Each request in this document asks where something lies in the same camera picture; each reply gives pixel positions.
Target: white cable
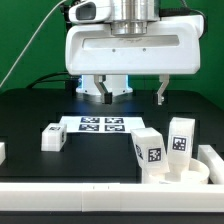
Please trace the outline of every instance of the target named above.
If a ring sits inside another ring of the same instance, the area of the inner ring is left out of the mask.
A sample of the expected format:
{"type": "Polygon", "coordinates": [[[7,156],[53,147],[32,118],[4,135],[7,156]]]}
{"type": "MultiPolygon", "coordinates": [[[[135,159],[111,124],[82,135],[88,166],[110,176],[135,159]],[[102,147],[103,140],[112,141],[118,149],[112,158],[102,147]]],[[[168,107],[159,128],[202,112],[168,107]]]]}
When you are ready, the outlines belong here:
{"type": "Polygon", "coordinates": [[[11,75],[13,69],[16,67],[16,65],[18,64],[19,60],[22,58],[22,56],[24,55],[24,53],[26,52],[26,50],[28,49],[28,47],[30,46],[30,44],[32,43],[33,39],[35,38],[35,36],[37,35],[37,33],[40,31],[40,29],[42,28],[42,26],[44,25],[44,23],[47,21],[47,19],[51,16],[51,14],[54,12],[55,9],[57,9],[57,7],[59,5],[61,5],[63,2],[66,2],[68,0],[63,0],[61,2],[59,2],[48,14],[47,16],[44,18],[44,20],[42,21],[42,23],[39,25],[39,27],[37,28],[37,30],[35,31],[35,33],[33,34],[33,36],[30,38],[29,42],[27,43],[27,45],[25,46],[25,48],[23,49],[23,51],[20,53],[19,57],[16,59],[16,61],[14,62],[13,66],[11,67],[11,69],[9,70],[8,74],[5,76],[5,78],[3,79],[3,81],[0,84],[0,88],[2,88],[2,86],[4,85],[4,83],[6,82],[6,80],[9,78],[9,76],[11,75]]]}

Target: green backdrop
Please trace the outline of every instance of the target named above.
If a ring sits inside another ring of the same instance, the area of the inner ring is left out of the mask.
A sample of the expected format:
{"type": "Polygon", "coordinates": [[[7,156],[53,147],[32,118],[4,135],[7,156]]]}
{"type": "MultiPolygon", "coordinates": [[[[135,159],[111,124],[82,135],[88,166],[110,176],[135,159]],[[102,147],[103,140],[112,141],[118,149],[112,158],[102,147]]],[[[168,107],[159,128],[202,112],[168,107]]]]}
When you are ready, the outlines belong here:
{"type": "MultiPolygon", "coordinates": [[[[14,0],[1,2],[0,14],[0,80],[27,44],[47,13],[59,0],[14,0]]],[[[179,0],[161,0],[162,7],[179,7],[179,0]]],[[[193,76],[172,76],[168,89],[201,93],[224,109],[224,25],[223,0],[187,0],[191,8],[208,17],[208,33],[200,40],[201,69],[193,76]]],[[[65,25],[60,10],[56,10],[37,35],[16,66],[1,91],[24,88],[43,75],[65,70],[65,25]]],[[[135,89],[159,88],[158,77],[131,76],[135,89]]],[[[61,88],[62,84],[41,85],[61,88]]]]}

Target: printed marker sheet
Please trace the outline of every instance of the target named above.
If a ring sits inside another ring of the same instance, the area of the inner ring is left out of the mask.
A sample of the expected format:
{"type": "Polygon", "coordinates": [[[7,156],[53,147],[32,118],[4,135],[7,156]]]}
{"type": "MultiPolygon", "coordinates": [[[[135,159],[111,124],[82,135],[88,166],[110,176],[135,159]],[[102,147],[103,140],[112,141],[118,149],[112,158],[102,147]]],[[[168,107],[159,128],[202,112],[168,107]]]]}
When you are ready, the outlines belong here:
{"type": "Polygon", "coordinates": [[[141,117],[63,116],[60,124],[67,125],[68,133],[130,133],[131,129],[145,128],[141,117]]]}

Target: black cable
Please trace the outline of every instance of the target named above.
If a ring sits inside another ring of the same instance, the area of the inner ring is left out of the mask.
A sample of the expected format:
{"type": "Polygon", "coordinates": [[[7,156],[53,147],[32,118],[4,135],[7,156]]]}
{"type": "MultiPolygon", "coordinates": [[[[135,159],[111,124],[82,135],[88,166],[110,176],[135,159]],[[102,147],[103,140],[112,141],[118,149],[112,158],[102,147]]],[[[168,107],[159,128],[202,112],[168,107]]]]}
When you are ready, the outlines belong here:
{"type": "Polygon", "coordinates": [[[203,33],[201,35],[200,38],[202,38],[204,36],[205,33],[208,32],[208,21],[207,21],[207,18],[205,16],[205,14],[199,10],[196,10],[196,9],[191,9],[191,12],[194,13],[194,14],[197,14],[197,15],[201,15],[203,17],[203,20],[204,20],[204,30],[203,30],[203,33]]]}
{"type": "Polygon", "coordinates": [[[68,79],[55,79],[55,80],[43,80],[43,81],[38,81],[38,82],[35,82],[33,83],[33,86],[30,88],[29,86],[27,86],[26,88],[27,89],[32,89],[36,84],[39,84],[39,83],[48,83],[48,82],[67,82],[68,79]]]}
{"type": "Polygon", "coordinates": [[[67,32],[72,28],[72,22],[69,19],[69,9],[70,6],[65,5],[64,3],[60,5],[61,13],[64,16],[65,25],[67,32]]]}
{"type": "Polygon", "coordinates": [[[181,8],[169,8],[169,9],[160,9],[160,17],[171,17],[171,16],[188,16],[191,13],[190,8],[181,7],[181,8]]]}
{"type": "Polygon", "coordinates": [[[26,88],[27,89],[32,89],[33,86],[35,86],[37,83],[40,83],[41,81],[43,81],[45,79],[52,78],[52,77],[56,77],[56,76],[61,76],[61,75],[68,75],[68,74],[69,74],[68,72],[57,72],[57,73],[52,73],[52,74],[49,74],[49,75],[45,75],[45,76],[42,76],[39,79],[35,80],[31,84],[29,84],[26,88]]]}

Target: black table surface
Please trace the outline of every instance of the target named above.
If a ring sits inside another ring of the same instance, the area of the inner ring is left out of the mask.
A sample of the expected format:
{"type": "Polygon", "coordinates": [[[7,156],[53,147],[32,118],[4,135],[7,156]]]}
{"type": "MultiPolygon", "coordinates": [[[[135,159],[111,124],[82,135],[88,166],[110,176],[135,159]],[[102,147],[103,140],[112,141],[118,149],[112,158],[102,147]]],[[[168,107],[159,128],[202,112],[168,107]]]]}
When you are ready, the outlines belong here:
{"type": "MultiPolygon", "coordinates": [[[[77,99],[65,90],[14,89],[0,95],[0,142],[7,159],[1,182],[139,183],[130,134],[71,133],[61,152],[41,152],[41,133],[62,116],[142,117],[168,140],[173,117],[194,118],[193,157],[198,145],[211,145],[224,156],[224,111],[189,91],[168,91],[162,106],[152,91],[134,91],[131,99],[105,105],[77,99]]],[[[224,214],[196,213],[0,213],[0,220],[21,223],[223,223],[224,214]]]]}

